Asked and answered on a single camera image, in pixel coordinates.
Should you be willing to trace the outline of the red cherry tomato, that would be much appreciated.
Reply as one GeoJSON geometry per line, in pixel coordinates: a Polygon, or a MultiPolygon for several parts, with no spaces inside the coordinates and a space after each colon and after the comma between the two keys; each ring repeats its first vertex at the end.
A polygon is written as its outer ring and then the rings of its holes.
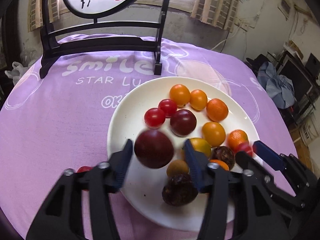
{"type": "Polygon", "coordinates": [[[77,173],[82,173],[82,172],[88,172],[92,169],[93,167],[90,166],[82,166],[78,168],[77,173]]]}
{"type": "Polygon", "coordinates": [[[144,121],[149,128],[160,128],[165,122],[165,113],[159,108],[151,108],[144,114],[144,121]]]}
{"type": "Polygon", "coordinates": [[[161,100],[158,108],[164,112],[166,118],[171,118],[177,111],[176,102],[171,99],[161,100]]]}
{"type": "Polygon", "coordinates": [[[252,147],[248,142],[242,142],[238,145],[236,152],[245,152],[250,157],[253,157],[252,147]]]}

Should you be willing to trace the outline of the small yellow-green fruit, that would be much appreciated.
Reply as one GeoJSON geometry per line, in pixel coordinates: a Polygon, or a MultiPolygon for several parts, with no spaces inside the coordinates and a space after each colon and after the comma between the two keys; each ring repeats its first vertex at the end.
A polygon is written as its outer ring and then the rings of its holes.
{"type": "Polygon", "coordinates": [[[174,160],[172,161],[167,168],[167,176],[173,177],[178,174],[188,174],[189,173],[189,166],[183,160],[174,160]]]}

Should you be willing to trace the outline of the large dark red plum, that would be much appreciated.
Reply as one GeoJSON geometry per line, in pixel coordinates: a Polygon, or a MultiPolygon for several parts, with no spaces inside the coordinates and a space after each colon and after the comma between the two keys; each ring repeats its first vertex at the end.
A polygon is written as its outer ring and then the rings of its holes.
{"type": "Polygon", "coordinates": [[[175,149],[171,140],[161,131],[142,131],[134,144],[134,152],[142,165],[151,169],[166,166],[174,157],[175,149]]]}

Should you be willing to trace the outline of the large orange mandarin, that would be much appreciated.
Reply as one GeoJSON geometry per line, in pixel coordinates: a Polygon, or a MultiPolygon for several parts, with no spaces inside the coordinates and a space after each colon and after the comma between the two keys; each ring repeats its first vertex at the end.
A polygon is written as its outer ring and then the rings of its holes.
{"type": "Polygon", "coordinates": [[[219,164],[224,170],[229,171],[229,166],[225,162],[223,162],[221,160],[211,159],[210,162],[219,164]]]}

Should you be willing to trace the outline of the small orange mandarin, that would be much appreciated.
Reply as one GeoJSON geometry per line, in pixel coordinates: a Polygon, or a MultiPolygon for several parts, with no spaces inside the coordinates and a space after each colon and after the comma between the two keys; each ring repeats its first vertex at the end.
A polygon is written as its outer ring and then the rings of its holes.
{"type": "Polygon", "coordinates": [[[227,136],[227,146],[236,154],[238,146],[244,142],[249,142],[248,135],[245,131],[236,129],[227,136]]]}

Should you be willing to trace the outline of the orange cherry tomato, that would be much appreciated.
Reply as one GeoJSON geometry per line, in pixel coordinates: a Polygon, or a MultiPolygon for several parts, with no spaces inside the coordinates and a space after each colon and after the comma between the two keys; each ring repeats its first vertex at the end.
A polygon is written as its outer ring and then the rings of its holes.
{"type": "Polygon", "coordinates": [[[223,126],[218,122],[207,122],[201,129],[202,137],[211,147],[218,147],[223,144],[226,138],[226,132],[223,126]]]}
{"type": "Polygon", "coordinates": [[[190,105],[197,111],[202,111],[206,108],[208,102],[207,95],[200,89],[195,89],[190,93],[190,105]]]}
{"type": "Polygon", "coordinates": [[[176,84],[171,87],[169,97],[178,107],[184,107],[190,101],[190,91],[185,85],[176,84]]]}

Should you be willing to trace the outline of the white bucket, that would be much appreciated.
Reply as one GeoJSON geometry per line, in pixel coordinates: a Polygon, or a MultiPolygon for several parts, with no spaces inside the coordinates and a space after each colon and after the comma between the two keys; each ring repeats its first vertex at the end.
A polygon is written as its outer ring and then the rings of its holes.
{"type": "Polygon", "coordinates": [[[319,134],[319,122],[316,120],[315,115],[311,113],[300,126],[300,138],[305,146],[309,146],[313,141],[319,138],[319,134]]]}

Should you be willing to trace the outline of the yellow-green tomato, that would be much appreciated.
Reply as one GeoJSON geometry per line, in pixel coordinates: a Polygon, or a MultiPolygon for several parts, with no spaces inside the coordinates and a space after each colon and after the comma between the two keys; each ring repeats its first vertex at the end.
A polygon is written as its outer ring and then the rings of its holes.
{"type": "Polygon", "coordinates": [[[189,138],[189,140],[195,151],[203,153],[207,159],[211,157],[212,148],[206,140],[198,137],[189,138]]]}

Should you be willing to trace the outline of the blue clothes pile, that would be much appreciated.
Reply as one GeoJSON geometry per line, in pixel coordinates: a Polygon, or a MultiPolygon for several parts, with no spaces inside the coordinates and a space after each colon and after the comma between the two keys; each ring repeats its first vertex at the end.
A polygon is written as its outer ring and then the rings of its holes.
{"type": "Polygon", "coordinates": [[[293,83],[284,75],[278,75],[270,62],[264,62],[257,74],[257,80],[279,109],[287,109],[295,103],[293,83]]]}

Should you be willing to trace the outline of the black monitor shelf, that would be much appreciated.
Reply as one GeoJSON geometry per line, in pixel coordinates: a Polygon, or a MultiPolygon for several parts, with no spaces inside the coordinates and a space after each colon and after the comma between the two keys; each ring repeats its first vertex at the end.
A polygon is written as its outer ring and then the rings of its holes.
{"type": "Polygon", "coordinates": [[[270,53],[260,54],[255,59],[246,58],[245,63],[257,78],[258,70],[264,62],[270,62],[276,68],[278,75],[284,75],[293,83],[295,103],[287,109],[279,109],[286,126],[300,125],[304,119],[316,109],[319,98],[319,60],[310,54],[304,65],[297,53],[284,50],[278,57],[270,53]]]}

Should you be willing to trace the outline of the purple tablecloth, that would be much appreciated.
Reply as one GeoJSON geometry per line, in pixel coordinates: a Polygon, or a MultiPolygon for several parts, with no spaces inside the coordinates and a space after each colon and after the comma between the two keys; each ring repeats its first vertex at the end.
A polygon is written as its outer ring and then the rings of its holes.
{"type": "MultiPolygon", "coordinates": [[[[253,121],[260,140],[296,154],[283,119],[252,71],[231,55],[164,39],[162,75],[202,80],[223,90],[253,121]]],[[[106,51],[59,58],[48,75],[36,62],[1,109],[1,209],[25,237],[43,200],[67,168],[107,157],[107,130],[121,99],[153,79],[153,55],[106,51]]]]}

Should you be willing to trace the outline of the white plastic bag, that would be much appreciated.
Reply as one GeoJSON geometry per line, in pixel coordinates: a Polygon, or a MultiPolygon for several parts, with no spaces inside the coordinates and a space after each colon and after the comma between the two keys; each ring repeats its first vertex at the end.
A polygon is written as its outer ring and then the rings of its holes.
{"type": "Polygon", "coordinates": [[[21,63],[14,61],[12,63],[12,70],[5,70],[5,74],[9,79],[12,79],[14,85],[22,78],[28,71],[29,67],[24,67],[21,63]]]}

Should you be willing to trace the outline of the right beige curtain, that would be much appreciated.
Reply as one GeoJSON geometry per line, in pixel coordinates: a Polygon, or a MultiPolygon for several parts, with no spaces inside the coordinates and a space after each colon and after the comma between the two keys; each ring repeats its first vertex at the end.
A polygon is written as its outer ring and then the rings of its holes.
{"type": "Polygon", "coordinates": [[[195,0],[191,17],[232,32],[239,2],[240,0],[195,0]]]}

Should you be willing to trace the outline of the black framed round screen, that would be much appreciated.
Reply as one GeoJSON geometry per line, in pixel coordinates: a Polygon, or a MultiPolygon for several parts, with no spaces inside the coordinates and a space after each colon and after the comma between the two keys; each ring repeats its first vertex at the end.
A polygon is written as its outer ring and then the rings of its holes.
{"type": "Polygon", "coordinates": [[[53,24],[49,19],[48,1],[42,0],[42,22],[43,26],[40,30],[41,43],[43,47],[43,55],[41,59],[41,68],[39,70],[40,78],[44,79],[53,64],[61,57],[66,55],[73,55],[79,53],[88,53],[96,51],[146,51],[152,52],[155,66],[153,73],[161,75],[161,42],[164,30],[164,24],[167,16],[170,0],[163,0],[161,13],[158,22],[144,22],[144,21],[108,21],[101,22],[103,17],[111,16],[120,12],[137,0],[124,0],[115,7],[97,12],[95,14],[86,14],[75,10],[68,0],[63,0],[67,9],[80,18],[93,20],[93,23],[76,25],[65,29],[55,30],[53,24]],[[112,27],[128,27],[128,28],[150,28],[156,29],[157,35],[153,41],[145,41],[140,37],[121,36],[121,37],[103,37],[103,38],[89,38],[87,40],[72,41],[66,43],[58,43],[57,36],[74,33],[76,31],[112,28],[112,27]]]}

